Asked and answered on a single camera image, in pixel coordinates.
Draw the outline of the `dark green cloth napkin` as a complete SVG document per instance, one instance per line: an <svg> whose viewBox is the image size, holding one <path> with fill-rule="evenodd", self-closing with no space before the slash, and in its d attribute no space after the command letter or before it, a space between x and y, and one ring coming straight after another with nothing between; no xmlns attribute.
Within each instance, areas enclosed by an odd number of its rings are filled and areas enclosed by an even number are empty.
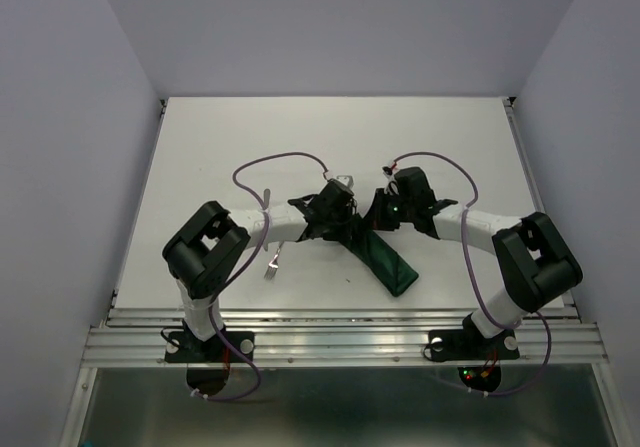
<svg viewBox="0 0 640 447"><path fill-rule="evenodd" d="M349 221L340 243L393 297L403 295L419 278L419 274L359 214Z"/></svg>

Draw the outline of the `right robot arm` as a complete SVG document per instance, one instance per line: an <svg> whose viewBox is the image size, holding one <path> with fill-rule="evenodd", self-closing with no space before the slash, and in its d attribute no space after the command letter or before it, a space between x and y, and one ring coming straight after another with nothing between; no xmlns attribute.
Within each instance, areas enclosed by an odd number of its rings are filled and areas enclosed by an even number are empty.
<svg viewBox="0 0 640 447"><path fill-rule="evenodd" d="M463 351L482 357L496 345L496 336L513 329L566 291L579 285L583 271L550 217L526 217L473 210L452 199L439 199L419 167L383 169L387 186L375 191L365 216L373 229L394 231L402 224L433 239L462 245L468 271L471 247L495 256L503 287L468 317L460 333Z"/></svg>

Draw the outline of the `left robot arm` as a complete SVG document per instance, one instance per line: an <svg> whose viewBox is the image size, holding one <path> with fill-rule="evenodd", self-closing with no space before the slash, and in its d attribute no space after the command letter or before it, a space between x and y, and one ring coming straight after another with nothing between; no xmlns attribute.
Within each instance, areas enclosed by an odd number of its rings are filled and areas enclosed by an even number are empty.
<svg viewBox="0 0 640 447"><path fill-rule="evenodd" d="M315 195L258 210L227 210L209 201L189 218L162 257L179 286L191 353L202 361L221 353L223 338L217 331L224 323L218 296L243 253L270 243L319 238L341 227L352 215L352 185L348 176L333 178Z"/></svg>

